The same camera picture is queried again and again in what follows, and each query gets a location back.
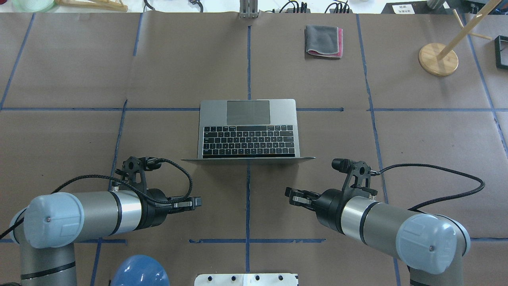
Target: blue tape line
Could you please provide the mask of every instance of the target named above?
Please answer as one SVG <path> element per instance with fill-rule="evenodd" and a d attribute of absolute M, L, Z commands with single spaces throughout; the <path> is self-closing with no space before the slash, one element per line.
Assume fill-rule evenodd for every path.
<path fill-rule="evenodd" d="M 247 27 L 247 99 L 250 100 L 250 28 Z"/>
<path fill-rule="evenodd" d="M 189 243 L 245 243 L 245 239 L 200 239 L 198 241 L 189 239 Z"/>
<path fill-rule="evenodd" d="M 344 111 L 344 107 L 339 108 L 297 108 L 296 111 Z"/>
<path fill-rule="evenodd" d="M 247 199 L 245 211 L 245 273 L 250 273 L 250 162 L 247 163 Z"/>
<path fill-rule="evenodd" d="M 365 76 L 365 85 L 367 87 L 367 93 L 369 95 L 369 106 L 370 106 L 370 118 L 372 119 L 372 129 L 374 131 L 374 141 L 376 144 L 376 152 L 377 152 L 377 163 L 379 164 L 379 169 L 383 168 L 383 160 L 381 158 L 381 149 L 379 147 L 379 139 L 377 137 L 377 128 L 376 128 L 376 119 L 374 115 L 374 104 L 372 103 L 372 94 L 370 92 L 369 81 L 367 80 L 367 62 L 365 61 L 365 50 L 363 47 L 363 39 L 362 39 L 362 28 L 360 26 L 360 16 L 356 14 L 356 24 L 358 26 L 358 38 L 360 39 L 360 50 L 362 52 L 362 61 L 363 61 L 363 74 Z M 385 179 L 383 178 L 383 192 L 385 193 L 385 203 L 388 203 L 388 193 L 386 191 Z"/>
<path fill-rule="evenodd" d="M 250 239 L 251 243 L 322 243 L 326 241 L 324 238 L 288 238 L 288 239 L 277 239 L 277 238 L 256 238 Z"/>
<path fill-rule="evenodd" d="M 471 237 L 471 241 L 478 242 L 508 242 L 508 238 L 494 238 L 494 237 Z"/>
<path fill-rule="evenodd" d="M 462 19 L 464 19 L 464 22 L 467 22 L 464 14 L 462 14 Z M 487 87 L 487 83 L 485 82 L 485 77 L 483 76 L 482 68 L 480 67 L 480 62 L 478 61 L 478 57 L 476 55 L 476 51 L 473 46 L 473 41 L 471 40 L 471 35 L 467 35 L 467 40 L 469 41 L 469 46 L 471 47 L 471 51 L 473 53 L 474 62 L 476 63 L 478 72 L 480 73 L 480 78 L 482 79 L 483 88 L 485 89 L 485 93 L 487 94 L 487 99 L 489 101 L 490 108 L 492 109 L 492 115 L 494 116 L 494 121 L 496 122 L 496 127 L 497 127 L 497 132 L 499 133 L 499 137 L 501 137 L 501 143 L 504 148 L 504 153 L 505 153 L 506 157 L 508 158 L 508 146 L 506 145 L 506 140 L 504 139 L 503 130 L 501 129 L 501 125 L 499 124 L 499 119 L 497 118 L 496 111 L 494 110 L 494 103 L 492 102 L 489 88 Z"/>
<path fill-rule="evenodd" d="M 374 108 L 374 111 L 491 112 L 490 108 Z"/>
<path fill-rule="evenodd" d="M 122 116 L 120 118 L 120 125 L 118 127 L 118 135 L 116 137 L 116 145 L 115 145 L 115 155 L 113 156 L 113 163 L 111 164 L 111 174 L 109 176 L 113 176 L 115 174 L 116 161 L 118 159 L 118 147 L 120 146 L 120 138 L 122 137 L 123 131 L 123 121 L 125 120 L 125 108 L 127 107 L 127 100 L 123 103 L 122 108 Z M 111 181 L 109 181 L 108 191 L 111 191 Z"/>
<path fill-rule="evenodd" d="M 5 111 L 122 111 L 122 108 L 107 107 L 6 107 Z"/>
<path fill-rule="evenodd" d="M 164 108 L 164 107 L 156 107 L 156 108 L 136 108 L 131 107 L 127 108 L 127 111 L 199 111 L 199 107 L 180 107 L 180 108 Z"/>
<path fill-rule="evenodd" d="M 139 13 L 139 23 L 138 23 L 138 32 L 136 34 L 136 42 L 134 43 L 134 52 L 132 56 L 136 56 L 138 53 L 138 42 L 139 42 L 139 34 L 141 33 L 141 21 L 143 20 L 143 13 Z"/>
<path fill-rule="evenodd" d="M 101 255 L 102 238 L 99 238 L 97 242 L 96 259 L 93 263 L 92 278 L 90 280 L 90 286 L 95 284 L 95 277 L 97 275 L 97 266 L 99 265 L 99 256 Z"/>
<path fill-rule="evenodd" d="M 32 18 L 30 20 L 30 24 L 28 24 L 28 28 L 26 29 L 25 37 L 23 38 L 23 42 L 21 43 L 21 47 L 19 48 L 18 57 L 16 58 L 16 61 L 14 62 L 14 67 L 12 67 L 11 76 L 9 77 L 9 80 L 7 81 L 7 85 L 4 90 L 4 96 L 2 97 L 2 100 L 0 101 L 0 111 L 4 107 L 5 99 L 7 98 L 7 93 L 9 92 L 9 88 L 11 87 L 12 78 L 14 77 L 14 73 L 16 72 L 16 68 L 18 67 L 19 59 L 21 58 L 21 54 L 23 53 L 23 49 L 25 48 L 26 40 L 28 39 L 28 35 L 30 34 L 30 30 L 32 27 L 32 24 L 34 23 L 35 19 L 35 13 L 32 13 Z"/>

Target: blue dome object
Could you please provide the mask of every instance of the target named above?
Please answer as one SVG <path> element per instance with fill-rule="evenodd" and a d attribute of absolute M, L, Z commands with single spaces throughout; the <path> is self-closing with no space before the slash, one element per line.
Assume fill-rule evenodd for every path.
<path fill-rule="evenodd" d="M 111 286 L 169 286 L 169 278 L 157 260 L 146 255 L 135 255 L 118 267 Z"/>

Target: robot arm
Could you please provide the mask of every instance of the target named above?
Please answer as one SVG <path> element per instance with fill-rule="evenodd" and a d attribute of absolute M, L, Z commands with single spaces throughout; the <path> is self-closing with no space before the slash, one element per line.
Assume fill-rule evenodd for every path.
<path fill-rule="evenodd" d="M 146 188 L 144 172 L 158 169 L 160 160 L 130 157 L 116 171 L 139 193 L 115 185 L 112 191 L 57 192 L 34 198 L 11 222 L 24 218 L 11 232 L 21 248 L 22 285 L 76 285 L 74 242 L 157 226 L 168 214 L 201 206 L 201 198 L 189 193 L 166 197 L 159 189 Z"/>
<path fill-rule="evenodd" d="M 464 285 L 462 257 L 471 246 L 464 226 L 374 201 L 370 177 L 378 174 L 365 162 L 334 159 L 332 167 L 347 174 L 342 190 L 318 194 L 288 187 L 289 203 L 316 212 L 322 225 L 404 261 L 411 285 Z"/>

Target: wooden stand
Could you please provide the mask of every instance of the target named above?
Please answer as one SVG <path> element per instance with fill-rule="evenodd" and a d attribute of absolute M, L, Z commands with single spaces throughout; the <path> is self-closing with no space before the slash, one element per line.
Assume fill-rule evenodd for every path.
<path fill-rule="evenodd" d="M 77 0 L 55 0 L 55 3 L 62 6 L 103 9 L 119 12 L 127 12 L 128 10 L 127 5 L 124 5 L 122 0 L 119 0 L 120 2 L 110 0 L 90 0 L 90 1 L 91 2 L 83 2 Z"/>
<path fill-rule="evenodd" d="M 420 65 L 433 75 L 447 76 L 452 74 L 459 65 L 459 59 L 452 49 L 468 34 L 482 38 L 489 38 L 487 36 L 471 33 L 471 30 L 478 25 L 478 23 L 487 16 L 490 11 L 492 11 L 492 9 L 496 8 L 500 2 L 501 0 L 490 0 L 487 4 L 485 4 L 485 6 L 478 11 L 473 20 L 464 26 L 459 34 L 448 45 L 445 46 L 440 43 L 425 45 L 418 54 Z M 454 13 L 455 17 L 459 20 L 460 25 L 463 26 L 457 11 L 454 11 Z"/>

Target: laptop keyboard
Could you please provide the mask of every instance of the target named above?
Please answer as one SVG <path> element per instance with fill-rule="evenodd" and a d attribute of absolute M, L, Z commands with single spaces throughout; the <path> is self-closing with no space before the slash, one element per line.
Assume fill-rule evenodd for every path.
<path fill-rule="evenodd" d="M 294 157 L 292 125 L 206 126 L 203 158 Z"/>

